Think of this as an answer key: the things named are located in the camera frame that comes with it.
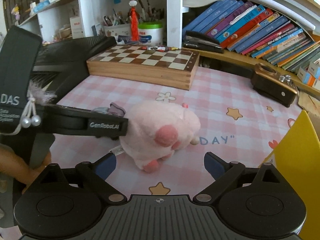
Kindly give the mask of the person left hand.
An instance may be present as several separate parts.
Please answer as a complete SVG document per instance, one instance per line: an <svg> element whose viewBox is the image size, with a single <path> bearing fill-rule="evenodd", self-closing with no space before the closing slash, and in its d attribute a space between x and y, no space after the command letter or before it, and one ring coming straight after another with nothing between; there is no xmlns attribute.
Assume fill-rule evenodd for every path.
<svg viewBox="0 0 320 240"><path fill-rule="evenodd" d="M52 155L49 151L41 165L36 169L32 169L21 157L17 156L9 146L5 145L1 145L0 156L1 172L26 185L22 194L25 193L32 182L52 161Z"/></svg>

